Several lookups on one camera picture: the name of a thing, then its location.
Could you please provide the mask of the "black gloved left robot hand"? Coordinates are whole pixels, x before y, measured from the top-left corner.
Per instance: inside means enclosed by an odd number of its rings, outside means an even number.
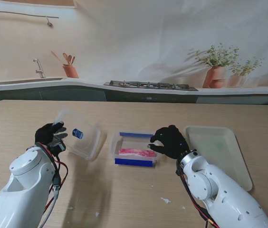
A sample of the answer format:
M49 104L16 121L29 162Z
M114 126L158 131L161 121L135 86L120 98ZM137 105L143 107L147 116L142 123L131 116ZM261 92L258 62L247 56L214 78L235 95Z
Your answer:
M68 136L63 122L56 124L47 123L39 128L35 133L35 143L48 145L57 139L64 139Z

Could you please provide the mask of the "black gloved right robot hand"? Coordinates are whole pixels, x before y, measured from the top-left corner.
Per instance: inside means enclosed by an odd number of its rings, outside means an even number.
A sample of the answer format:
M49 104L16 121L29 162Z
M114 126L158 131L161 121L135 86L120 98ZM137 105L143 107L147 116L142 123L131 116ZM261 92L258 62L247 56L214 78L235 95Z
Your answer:
M181 155L190 152L189 146L175 125L158 129L150 138L148 147L171 159L178 159Z

